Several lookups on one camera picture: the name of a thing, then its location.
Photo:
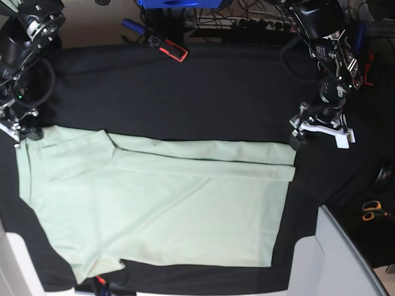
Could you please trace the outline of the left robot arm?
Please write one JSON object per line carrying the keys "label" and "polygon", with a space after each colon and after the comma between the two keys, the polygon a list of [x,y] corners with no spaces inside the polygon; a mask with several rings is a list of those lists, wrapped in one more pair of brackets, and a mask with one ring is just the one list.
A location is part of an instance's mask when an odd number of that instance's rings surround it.
{"label": "left robot arm", "polygon": [[[280,52],[286,71],[304,83],[319,84],[317,98],[302,102],[299,113],[290,119],[290,145],[299,150],[306,144],[309,133],[334,137],[339,149],[348,149],[356,141],[344,114],[347,96],[363,83],[360,67],[351,39],[346,32],[344,13],[338,1],[281,1],[282,8],[296,36]],[[304,43],[311,58],[317,61],[320,76],[299,75],[286,59],[286,53]]]}

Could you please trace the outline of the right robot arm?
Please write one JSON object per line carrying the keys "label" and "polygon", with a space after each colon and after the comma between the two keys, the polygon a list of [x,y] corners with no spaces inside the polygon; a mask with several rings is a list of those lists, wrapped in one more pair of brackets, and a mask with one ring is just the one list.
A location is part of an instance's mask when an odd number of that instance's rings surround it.
{"label": "right robot arm", "polygon": [[[25,138],[43,137],[40,128],[24,125],[25,117],[38,116],[38,107],[51,96],[56,85],[53,66],[42,52],[57,38],[65,22],[62,1],[1,1],[1,131],[16,145]],[[48,71],[49,85],[39,98],[34,85],[35,66]]]}

